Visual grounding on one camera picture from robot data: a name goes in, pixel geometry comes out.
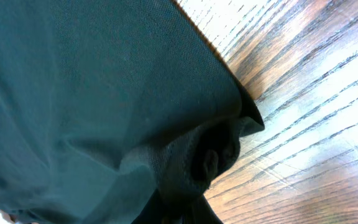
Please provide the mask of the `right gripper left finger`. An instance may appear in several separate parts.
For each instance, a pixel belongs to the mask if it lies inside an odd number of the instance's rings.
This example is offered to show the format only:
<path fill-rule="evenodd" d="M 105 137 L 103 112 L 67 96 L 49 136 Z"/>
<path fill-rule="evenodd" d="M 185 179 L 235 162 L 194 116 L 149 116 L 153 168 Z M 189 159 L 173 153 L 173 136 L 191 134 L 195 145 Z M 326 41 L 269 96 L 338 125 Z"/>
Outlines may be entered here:
<path fill-rule="evenodd" d="M 166 214 L 167 206 L 164 204 L 160 192 L 155 190 L 132 224 L 162 224 Z"/>

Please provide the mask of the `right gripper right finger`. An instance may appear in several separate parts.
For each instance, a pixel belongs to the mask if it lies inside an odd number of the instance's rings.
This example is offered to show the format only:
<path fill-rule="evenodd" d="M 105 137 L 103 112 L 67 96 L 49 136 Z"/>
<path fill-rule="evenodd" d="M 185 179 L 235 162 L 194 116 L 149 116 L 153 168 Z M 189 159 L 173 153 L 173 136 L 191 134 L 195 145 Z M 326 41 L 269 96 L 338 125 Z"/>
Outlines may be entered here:
<path fill-rule="evenodd" d="M 199 197 L 185 212 L 185 224 L 223 224 L 204 196 Z"/>

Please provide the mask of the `black t-shirt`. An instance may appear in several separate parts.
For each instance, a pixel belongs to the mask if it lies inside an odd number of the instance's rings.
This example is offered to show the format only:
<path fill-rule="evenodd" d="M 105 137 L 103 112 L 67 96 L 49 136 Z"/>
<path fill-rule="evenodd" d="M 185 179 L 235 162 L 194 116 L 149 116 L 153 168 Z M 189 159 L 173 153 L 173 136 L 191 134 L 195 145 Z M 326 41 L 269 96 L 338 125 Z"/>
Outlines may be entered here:
<path fill-rule="evenodd" d="M 171 1 L 0 1 L 0 210 L 24 223 L 163 223 L 264 129 Z"/>

